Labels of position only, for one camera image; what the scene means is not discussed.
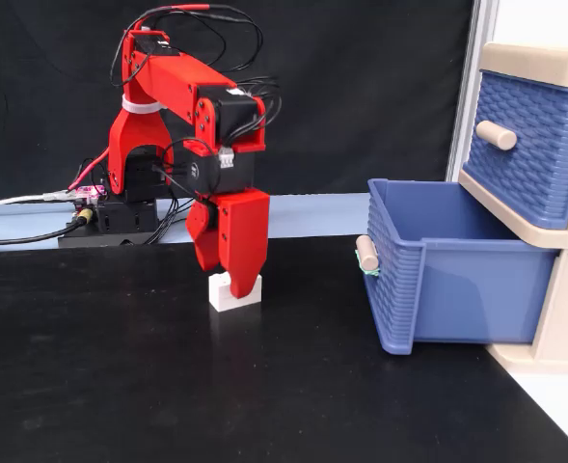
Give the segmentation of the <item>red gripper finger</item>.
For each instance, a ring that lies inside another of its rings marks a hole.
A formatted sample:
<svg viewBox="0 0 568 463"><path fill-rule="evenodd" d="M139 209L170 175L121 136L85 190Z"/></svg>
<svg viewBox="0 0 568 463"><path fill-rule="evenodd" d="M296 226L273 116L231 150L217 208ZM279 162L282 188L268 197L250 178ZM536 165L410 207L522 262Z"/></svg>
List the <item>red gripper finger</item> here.
<svg viewBox="0 0 568 463"><path fill-rule="evenodd" d="M236 298L251 293L266 261L269 201L256 188L217 198L219 260L230 274L230 292Z"/></svg>
<svg viewBox="0 0 568 463"><path fill-rule="evenodd" d="M219 262L218 200L194 202L186 218L186 230L192 238L199 265L204 271Z"/></svg>

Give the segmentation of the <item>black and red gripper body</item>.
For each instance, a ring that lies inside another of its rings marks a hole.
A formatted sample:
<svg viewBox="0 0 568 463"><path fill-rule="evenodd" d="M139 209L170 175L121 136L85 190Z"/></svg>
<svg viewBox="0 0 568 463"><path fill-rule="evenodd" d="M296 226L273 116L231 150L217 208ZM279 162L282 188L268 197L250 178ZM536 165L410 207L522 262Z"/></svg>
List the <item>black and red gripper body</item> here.
<svg viewBox="0 0 568 463"><path fill-rule="evenodd" d="M184 184L202 196L243 192L254 186L253 152L239 153L223 147L216 151L194 137L174 140L170 146L173 170Z"/></svg>

